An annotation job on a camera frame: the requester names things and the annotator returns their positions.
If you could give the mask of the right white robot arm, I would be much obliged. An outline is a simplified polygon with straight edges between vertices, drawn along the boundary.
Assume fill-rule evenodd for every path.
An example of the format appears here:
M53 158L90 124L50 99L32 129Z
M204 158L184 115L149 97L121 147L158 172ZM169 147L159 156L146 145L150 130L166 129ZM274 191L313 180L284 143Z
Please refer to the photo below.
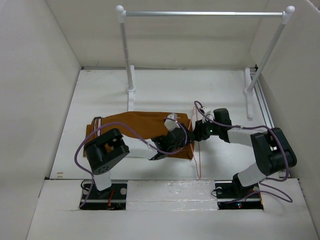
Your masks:
M290 168L297 165L297 157L280 128L233 125L226 108L213 111L205 111L202 106L195 108L202 115L202 119L195 122L192 132L195 141L218 136L226 143L247 146L253 150L255 162L236 173L227 188L232 198L245 198L258 183L271 180L271 175L277 172L285 171L284 178L287 179Z

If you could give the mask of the brown trousers with striped trim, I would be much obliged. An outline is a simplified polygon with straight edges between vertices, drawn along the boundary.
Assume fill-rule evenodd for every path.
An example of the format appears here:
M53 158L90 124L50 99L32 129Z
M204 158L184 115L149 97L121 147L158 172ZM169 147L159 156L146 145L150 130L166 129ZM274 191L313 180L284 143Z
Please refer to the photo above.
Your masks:
M165 118L169 115L169 112L146 112L146 111L127 111L115 115L110 115L107 117L95 117L91 124L86 126L86 138L98 128L98 119L101 118L101 126L110 123L123 123L134 130L138 135L144 139L153 139L158 136L166 135L168 129L165 127ZM177 113L178 122L184 124L186 127L189 126L190 119L186 113ZM115 124L107 126L101 130L101 134L113 129L118 128L122 135L126 135L131 138L138 139L138 137L133 134L126 127ZM187 159L192 160L193 152L192 147L194 143L188 144L180 152L170 155L170 158Z

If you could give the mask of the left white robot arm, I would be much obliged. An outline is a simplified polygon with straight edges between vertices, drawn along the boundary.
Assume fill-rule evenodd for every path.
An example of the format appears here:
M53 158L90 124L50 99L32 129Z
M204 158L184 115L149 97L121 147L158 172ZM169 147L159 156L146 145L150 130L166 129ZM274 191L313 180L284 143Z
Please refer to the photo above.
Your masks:
M84 152L94 176L94 192L100 198L111 194L112 182L108 172L125 157L142 158L150 161L172 157L175 152L184 150L195 136L189 130L176 127L166 135L141 141L121 134L113 128L84 145Z

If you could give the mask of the pink wire hanger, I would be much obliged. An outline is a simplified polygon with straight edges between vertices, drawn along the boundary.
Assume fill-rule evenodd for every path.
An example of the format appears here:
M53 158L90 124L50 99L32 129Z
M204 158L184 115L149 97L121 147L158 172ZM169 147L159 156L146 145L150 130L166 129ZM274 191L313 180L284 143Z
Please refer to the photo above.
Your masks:
M189 119L188 130L191 130L191 128L195 126L195 124L193 123L195 123L195 121L197 121L198 119L199 119L198 112L196 108L193 107L191 110L191 116ZM197 176L197 179L200 180L202 178L200 144L195 143L194 146L191 147L191 150L192 150L193 161L195 163L196 176Z

